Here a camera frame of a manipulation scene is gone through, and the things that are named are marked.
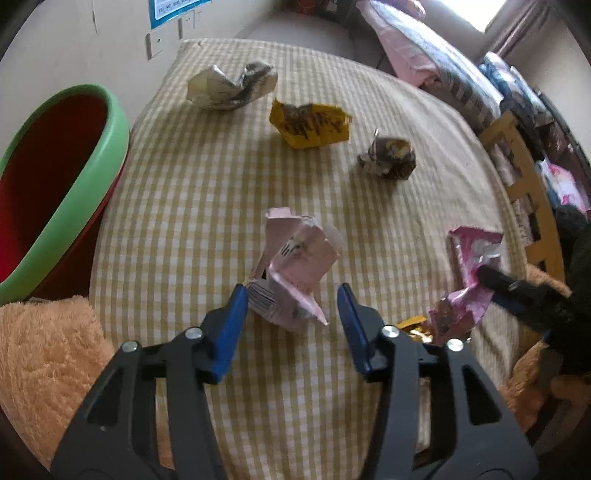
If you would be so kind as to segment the white wall socket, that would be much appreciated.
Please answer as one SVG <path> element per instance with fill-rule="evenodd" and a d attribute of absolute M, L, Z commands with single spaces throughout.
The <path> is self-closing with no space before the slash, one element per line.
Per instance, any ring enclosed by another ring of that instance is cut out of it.
<path fill-rule="evenodd" d="M 162 52 L 164 47 L 164 39 L 161 33 L 152 30 L 145 36 L 147 59 L 151 60 L 156 55 Z"/>

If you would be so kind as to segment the red bin green rim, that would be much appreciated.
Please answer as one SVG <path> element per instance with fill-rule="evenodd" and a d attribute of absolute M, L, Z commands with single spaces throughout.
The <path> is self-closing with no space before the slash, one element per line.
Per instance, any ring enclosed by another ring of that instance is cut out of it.
<path fill-rule="evenodd" d="M 97 84 L 64 89 L 1 160 L 1 302 L 85 296 L 104 210 L 126 161 L 127 118 Z"/>

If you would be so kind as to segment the orange fluffy blanket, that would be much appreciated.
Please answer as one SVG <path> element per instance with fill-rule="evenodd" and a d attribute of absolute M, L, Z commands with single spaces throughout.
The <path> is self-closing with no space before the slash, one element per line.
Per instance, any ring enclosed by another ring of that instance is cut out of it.
<path fill-rule="evenodd" d="M 43 467 L 113 354 L 85 297 L 1 307 L 1 408 Z"/>

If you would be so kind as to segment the blue patterned pillow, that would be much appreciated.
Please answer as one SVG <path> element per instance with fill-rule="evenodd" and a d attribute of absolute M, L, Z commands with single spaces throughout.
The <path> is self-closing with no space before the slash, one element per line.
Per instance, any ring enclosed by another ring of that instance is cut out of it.
<path fill-rule="evenodd" d="M 499 55 L 487 52 L 479 69 L 502 94 L 502 108 L 510 109 L 515 116 L 524 123 L 532 124 L 534 128 L 553 122 L 554 117 L 520 72 Z"/>

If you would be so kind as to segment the bed with striped quilt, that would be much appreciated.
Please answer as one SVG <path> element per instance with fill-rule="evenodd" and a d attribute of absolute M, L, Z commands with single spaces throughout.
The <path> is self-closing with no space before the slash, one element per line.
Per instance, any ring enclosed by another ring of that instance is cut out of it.
<path fill-rule="evenodd" d="M 360 1 L 356 8 L 377 34 L 400 80 L 456 109 L 477 133 L 501 117 L 501 92 L 425 23 L 381 1 Z"/>

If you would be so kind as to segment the small gold wrapper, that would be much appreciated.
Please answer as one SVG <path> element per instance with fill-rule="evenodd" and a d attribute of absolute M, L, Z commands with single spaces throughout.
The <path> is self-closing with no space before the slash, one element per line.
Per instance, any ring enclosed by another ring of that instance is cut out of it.
<path fill-rule="evenodd" d="M 414 316 L 396 324 L 396 327 L 407 333 L 415 341 L 430 344 L 434 340 L 430 320 L 425 316 Z"/>

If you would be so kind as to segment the pink paper wrapper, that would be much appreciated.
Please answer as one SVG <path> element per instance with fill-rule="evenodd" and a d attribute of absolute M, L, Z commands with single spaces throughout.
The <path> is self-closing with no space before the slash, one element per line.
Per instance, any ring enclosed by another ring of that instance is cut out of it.
<path fill-rule="evenodd" d="M 344 248 L 334 225 L 287 207 L 271 208 L 263 254 L 245 282 L 250 310 L 290 332 L 302 332 L 311 322 L 328 324 L 314 290 Z"/>

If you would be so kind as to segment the dark brown crumpled wrapper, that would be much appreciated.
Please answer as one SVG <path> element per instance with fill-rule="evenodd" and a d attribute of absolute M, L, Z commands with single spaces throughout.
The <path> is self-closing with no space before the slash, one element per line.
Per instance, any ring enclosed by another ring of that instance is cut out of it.
<path fill-rule="evenodd" d="M 358 156 L 363 171 L 389 180 L 408 180 L 417 166 L 416 153 L 410 142 L 389 137 L 375 130 L 366 152 Z"/>

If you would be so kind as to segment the pink snack wrapper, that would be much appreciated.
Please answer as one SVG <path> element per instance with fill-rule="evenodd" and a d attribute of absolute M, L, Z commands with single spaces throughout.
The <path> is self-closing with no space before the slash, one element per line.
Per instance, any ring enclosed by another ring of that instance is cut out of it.
<path fill-rule="evenodd" d="M 501 265 L 504 234 L 460 226 L 448 232 L 455 274 L 460 287 L 445 294 L 430 311 L 433 344 L 441 346 L 452 338 L 465 340 L 484 318 L 493 292 L 483 287 L 477 270 Z"/>

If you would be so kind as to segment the yellow wrapper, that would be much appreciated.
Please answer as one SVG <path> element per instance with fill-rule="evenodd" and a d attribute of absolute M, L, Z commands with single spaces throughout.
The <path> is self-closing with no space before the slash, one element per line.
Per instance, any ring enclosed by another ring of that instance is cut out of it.
<path fill-rule="evenodd" d="M 342 108 L 325 104 L 290 105 L 273 100 L 270 124 L 295 150 L 321 148 L 349 140 L 353 117 Z"/>

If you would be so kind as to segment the grey white paper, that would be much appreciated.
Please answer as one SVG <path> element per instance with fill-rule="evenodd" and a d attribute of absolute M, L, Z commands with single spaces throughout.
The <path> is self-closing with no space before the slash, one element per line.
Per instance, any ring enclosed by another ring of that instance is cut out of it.
<path fill-rule="evenodd" d="M 247 63 L 236 80 L 212 65 L 188 80 L 186 99 L 201 110 L 233 111 L 273 93 L 278 77 L 263 61 Z"/>

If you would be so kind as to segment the wooden chair frame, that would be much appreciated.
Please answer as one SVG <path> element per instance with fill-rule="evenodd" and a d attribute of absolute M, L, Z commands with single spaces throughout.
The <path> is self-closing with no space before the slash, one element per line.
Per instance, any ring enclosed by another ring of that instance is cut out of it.
<path fill-rule="evenodd" d="M 479 139 L 487 150 L 499 142 L 508 145 L 520 172 L 518 179 L 506 187 L 508 198 L 511 202 L 522 198 L 530 200 L 539 232 L 537 240 L 525 244 L 527 260 L 532 265 L 543 265 L 547 274 L 565 283 L 564 260 L 554 214 L 533 157 L 518 131 L 517 118 L 511 111 L 504 112 L 480 134 Z"/>

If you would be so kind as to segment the blue wall poster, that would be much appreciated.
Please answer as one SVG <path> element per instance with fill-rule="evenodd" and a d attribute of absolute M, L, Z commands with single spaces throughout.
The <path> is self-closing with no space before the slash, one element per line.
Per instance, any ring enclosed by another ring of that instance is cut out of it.
<path fill-rule="evenodd" d="M 209 0 L 149 0 L 150 28 L 155 29 Z"/>

